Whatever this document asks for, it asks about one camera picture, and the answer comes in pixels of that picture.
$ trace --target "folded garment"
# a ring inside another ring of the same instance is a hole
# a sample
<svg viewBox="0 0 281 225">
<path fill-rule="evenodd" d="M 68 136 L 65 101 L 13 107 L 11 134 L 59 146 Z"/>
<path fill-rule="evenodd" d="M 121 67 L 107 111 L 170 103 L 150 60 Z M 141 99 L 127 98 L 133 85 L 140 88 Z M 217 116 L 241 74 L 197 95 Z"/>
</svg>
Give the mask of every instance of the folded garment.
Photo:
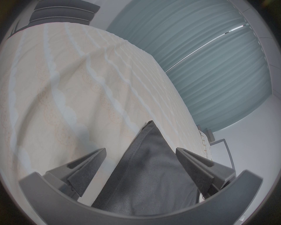
<svg viewBox="0 0 281 225">
<path fill-rule="evenodd" d="M 92 207 L 129 215 L 196 204 L 199 191 L 153 121 L 131 143 Z"/>
</svg>

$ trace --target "bed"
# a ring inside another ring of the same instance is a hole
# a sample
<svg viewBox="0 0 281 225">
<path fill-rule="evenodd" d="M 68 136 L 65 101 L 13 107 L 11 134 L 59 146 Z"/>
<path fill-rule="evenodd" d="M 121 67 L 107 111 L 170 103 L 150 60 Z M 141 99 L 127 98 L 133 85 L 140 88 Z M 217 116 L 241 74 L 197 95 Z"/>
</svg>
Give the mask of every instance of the bed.
<svg viewBox="0 0 281 225">
<path fill-rule="evenodd" d="M 17 32 L 0 53 L 0 85 L 1 177 L 38 224 L 19 179 L 105 147 L 106 159 L 78 200 L 91 205 L 150 120 L 173 151 L 212 158 L 207 137 L 154 58 L 109 32 L 59 22 Z"/>
</svg>

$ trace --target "pillow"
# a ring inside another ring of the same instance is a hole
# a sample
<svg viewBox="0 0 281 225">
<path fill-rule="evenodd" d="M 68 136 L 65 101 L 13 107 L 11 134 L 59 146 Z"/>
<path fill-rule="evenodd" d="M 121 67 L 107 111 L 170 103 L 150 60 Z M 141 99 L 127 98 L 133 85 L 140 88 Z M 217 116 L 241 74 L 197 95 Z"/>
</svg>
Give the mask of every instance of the pillow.
<svg viewBox="0 0 281 225">
<path fill-rule="evenodd" d="M 129 215 L 169 213 L 196 204 L 199 191 L 149 121 L 131 143 L 92 207 Z"/>
</svg>

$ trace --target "teal curtain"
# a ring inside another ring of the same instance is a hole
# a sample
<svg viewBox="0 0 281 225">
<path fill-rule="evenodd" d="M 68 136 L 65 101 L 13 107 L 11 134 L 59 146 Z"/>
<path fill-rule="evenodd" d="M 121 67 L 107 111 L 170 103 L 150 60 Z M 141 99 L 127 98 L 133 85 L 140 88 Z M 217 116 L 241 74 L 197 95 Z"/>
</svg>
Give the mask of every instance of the teal curtain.
<svg viewBox="0 0 281 225">
<path fill-rule="evenodd" d="M 245 19 L 226 0 L 133 0 L 107 29 L 151 54 L 164 71 Z M 271 94 L 264 54 L 249 26 L 225 34 L 167 72 L 195 123 L 227 127 Z"/>
</svg>

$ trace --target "white wall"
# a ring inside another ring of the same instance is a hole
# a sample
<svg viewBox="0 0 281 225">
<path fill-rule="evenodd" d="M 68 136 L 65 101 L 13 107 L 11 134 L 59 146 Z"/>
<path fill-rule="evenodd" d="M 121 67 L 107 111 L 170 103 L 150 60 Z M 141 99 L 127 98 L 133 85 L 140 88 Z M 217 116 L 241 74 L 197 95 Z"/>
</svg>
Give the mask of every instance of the white wall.
<svg viewBox="0 0 281 225">
<path fill-rule="evenodd" d="M 95 14 L 90 26 L 106 30 L 115 17 L 121 12 L 125 6 L 132 0 L 84 0 L 101 8 Z"/>
<path fill-rule="evenodd" d="M 245 118 L 214 132 L 214 137 L 225 138 L 237 175 L 248 169 L 263 178 L 245 212 L 245 221 L 265 198 L 281 169 L 281 101 L 271 95 Z"/>
</svg>

